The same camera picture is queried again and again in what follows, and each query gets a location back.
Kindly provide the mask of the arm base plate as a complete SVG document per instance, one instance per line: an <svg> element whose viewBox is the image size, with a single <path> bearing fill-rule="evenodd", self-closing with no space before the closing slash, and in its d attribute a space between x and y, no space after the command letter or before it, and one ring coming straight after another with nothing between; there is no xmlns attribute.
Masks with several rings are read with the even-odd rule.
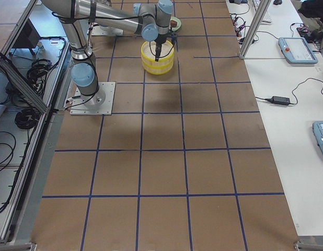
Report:
<svg viewBox="0 0 323 251"><path fill-rule="evenodd" d="M122 36L123 30L110 26L94 25L91 31L91 35L94 37L116 37Z"/></svg>
<svg viewBox="0 0 323 251"><path fill-rule="evenodd" d="M72 116L98 116L112 115L112 107L114 101L116 83L115 82L99 82L99 91L93 98L80 94L80 90L76 87L75 96L70 108Z"/></svg>

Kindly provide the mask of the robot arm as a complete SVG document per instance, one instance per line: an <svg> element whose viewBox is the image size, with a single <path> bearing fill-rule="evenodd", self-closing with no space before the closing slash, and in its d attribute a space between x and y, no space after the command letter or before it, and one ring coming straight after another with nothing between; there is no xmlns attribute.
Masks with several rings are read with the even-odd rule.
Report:
<svg viewBox="0 0 323 251"><path fill-rule="evenodd" d="M100 33L106 36L114 36L117 29L110 26L99 26Z"/></svg>
<svg viewBox="0 0 323 251"><path fill-rule="evenodd" d="M43 4L59 19L69 40L74 63L71 76L82 100L79 106L92 109L105 102L106 94L98 82L95 55L83 33L80 20L127 30L141 35L147 42L155 42L152 55L158 62L162 58L162 46L169 37L174 12L171 1L137 3L132 13L98 1L43 1Z"/></svg>

